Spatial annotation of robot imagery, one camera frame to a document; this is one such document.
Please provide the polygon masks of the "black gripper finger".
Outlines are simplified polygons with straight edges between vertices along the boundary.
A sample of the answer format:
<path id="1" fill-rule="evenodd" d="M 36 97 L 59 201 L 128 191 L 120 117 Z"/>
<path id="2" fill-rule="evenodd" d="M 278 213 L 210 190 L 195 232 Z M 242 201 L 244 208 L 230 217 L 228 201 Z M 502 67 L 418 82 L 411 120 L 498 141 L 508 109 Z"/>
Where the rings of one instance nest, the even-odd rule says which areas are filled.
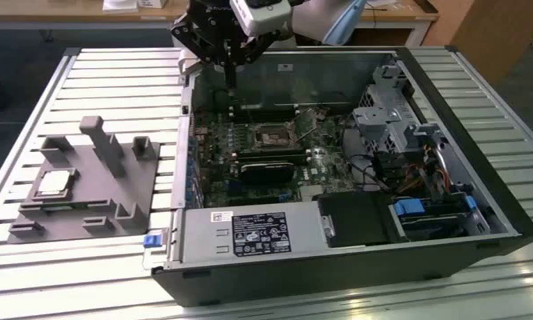
<path id="1" fill-rule="evenodd" d="M 254 63 L 270 46 L 279 39 L 282 34 L 280 30 L 256 36 L 250 40 L 246 34 L 238 35 L 231 40 L 231 88 L 235 89 L 238 85 L 236 70 L 238 67 Z"/>
<path id="2" fill-rule="evenodd" d="M 231 90 L 231 59 L 226 50 L 226 37 L 218 33 L 218 27 L 219 23 L 212 25 L 207 20 L 203 27 L 199 27 L 191 16 L 182 16 L 171 33 L 204 63 L 223 68 L 226 86 Z"/>

